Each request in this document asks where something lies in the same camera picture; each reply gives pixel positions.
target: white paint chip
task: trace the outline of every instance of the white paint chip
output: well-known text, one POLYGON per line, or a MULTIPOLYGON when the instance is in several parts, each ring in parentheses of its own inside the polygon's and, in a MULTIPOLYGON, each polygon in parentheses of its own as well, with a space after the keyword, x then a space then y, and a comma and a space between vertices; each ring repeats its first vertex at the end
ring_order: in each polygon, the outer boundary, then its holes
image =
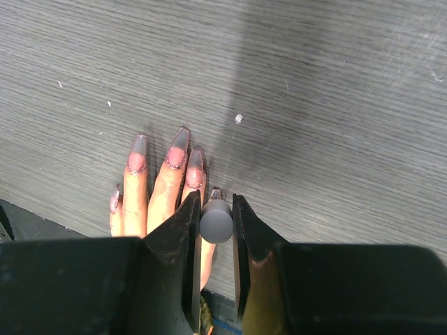
POLYGON ((242 116, 242 114, 238 114, 238 115, 236 115, 236 118, 235 118, 235 120, 236 120, 236 124, 240 124, 241 122, 242 122, 242 119, 243 119, 244 117, 242 116))

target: hand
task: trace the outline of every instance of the hand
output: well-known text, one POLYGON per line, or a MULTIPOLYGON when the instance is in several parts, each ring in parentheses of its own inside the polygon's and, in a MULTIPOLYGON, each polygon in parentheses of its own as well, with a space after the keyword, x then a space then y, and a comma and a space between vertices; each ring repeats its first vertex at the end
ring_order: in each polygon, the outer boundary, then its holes
MULTIPOLYGON (((186 181, 182 191, 182 201, 191 191, 200 190, 203 205, 206 187, 204 156, 200 150, 193 149, 186 166, 189 138, 190 131, 181 127, 160 168, 154 192, 148 204, 147 138, 144 135, 136 137, 124 171, 123 194, 120 194, 118 185, 110 198, 110 231, 113 237, 144 237, 171 217, 175 212, 185 171, 186 181)), ((215 247, 215 244, 202 239, 201 290, 210 277, 215 247)))

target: gray cylinder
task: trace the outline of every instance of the gray cylinder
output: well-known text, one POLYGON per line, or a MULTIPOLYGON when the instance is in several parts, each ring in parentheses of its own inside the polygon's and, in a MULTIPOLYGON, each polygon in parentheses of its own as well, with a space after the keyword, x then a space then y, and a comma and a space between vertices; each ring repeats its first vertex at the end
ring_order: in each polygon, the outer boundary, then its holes
POLYGON ((231 208, 223 200, 211 200, 203 207, 200 234, 209 243, 227 242, 233 235, 231 208))

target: painted fingernail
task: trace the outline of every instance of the painted fingernail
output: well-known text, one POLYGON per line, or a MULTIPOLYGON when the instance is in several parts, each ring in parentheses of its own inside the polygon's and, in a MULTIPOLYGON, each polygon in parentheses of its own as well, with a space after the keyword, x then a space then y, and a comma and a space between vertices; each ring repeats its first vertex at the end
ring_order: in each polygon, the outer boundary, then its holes
POLYGON ((186 152, 189 146, 190 134, 191 132, 189 129, 181 127, 179 132, 174 137, 168 155, 166 156, 166 163, 172 169, 180 169, 183 166, 186 160, 186 152))
POLYGON ((199 188, 203 185, 204 176, 202 152, 194 149, 189 157, 186 184, 191 188, 199 188))
POLYGON ((222 190, 219 187, 214 187, 212 189, 210 199, 208 201, 211 200, 222 200, 222 190))
POLYGON ((139 173, 146 167, 146 136, 138 134, 133 141, 127 166, 133 173, 139 173))
POLYGON ((117 184, 117 188, 113 191, 112 196, 110 197, 110 213, 114 214, 118 208, 119 201, 119 184, 117 184))

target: gray wooden surface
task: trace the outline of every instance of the gray wooden surface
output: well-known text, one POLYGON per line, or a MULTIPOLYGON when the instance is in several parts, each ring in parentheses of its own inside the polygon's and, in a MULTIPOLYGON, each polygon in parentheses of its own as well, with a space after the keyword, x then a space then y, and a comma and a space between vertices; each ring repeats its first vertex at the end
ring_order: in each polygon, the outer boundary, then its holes
MULTIPOLYGON (((0 0, 0 198, 107 235, 134 135, 154 176, 185 124, 210 185, 287 239, 447 259, 446 18, 446 0, 0 0)), ((228 297, 231 258, 209 283, 228 297)))

